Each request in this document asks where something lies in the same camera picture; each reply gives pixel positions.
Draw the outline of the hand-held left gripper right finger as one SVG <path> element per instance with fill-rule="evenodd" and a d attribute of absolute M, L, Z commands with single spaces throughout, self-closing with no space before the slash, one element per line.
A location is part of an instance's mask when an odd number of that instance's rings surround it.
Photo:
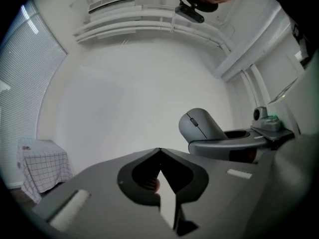
<path fill-rule="evenodd" d="M 209 182 L 195 202 L 182 204 L 187 220 L 198 229 L 185 239 L 251 239 L 261 232 L 254 227 L 256 209 L 274 161 L 274 152 L 264 153 L 257 164 L 204 158 L 173 149 L 162 149 L 207 171 Z"/>

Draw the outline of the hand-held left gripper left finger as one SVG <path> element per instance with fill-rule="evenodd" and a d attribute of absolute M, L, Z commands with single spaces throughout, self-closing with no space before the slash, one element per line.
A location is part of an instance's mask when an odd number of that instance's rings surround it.
<path fill-rule="evenodd" d="M 150 153 L 135 152 L 88 167 L 46 195 L 33 209 L 47 221 L 57 208 L 77 190 L 90 193 L 66 235 L 76 239 L 176 239 L 177 234 L 156 206 L 139 205 L 121 191 L 120 169 Z"/>

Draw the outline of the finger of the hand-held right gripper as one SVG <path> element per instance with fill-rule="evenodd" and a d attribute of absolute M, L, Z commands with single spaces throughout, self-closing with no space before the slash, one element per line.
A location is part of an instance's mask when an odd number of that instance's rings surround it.
<path fill-rule="evenodd" d="M 224 140 L 201 140 L 189 144 L 190 154 L 212 159 L 229 160 L 230 153 L 267 147 L 267 140 L 251 129 L 238 129 L 225 132 Z"/>

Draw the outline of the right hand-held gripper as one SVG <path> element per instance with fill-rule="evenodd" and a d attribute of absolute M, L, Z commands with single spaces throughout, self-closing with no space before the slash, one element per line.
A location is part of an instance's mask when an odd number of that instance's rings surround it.
<path fill-rule="evenodd" d="M 272 142 L 319 132 L 319 57 L 264 107 L 254 110 L 251 129 Z"/>

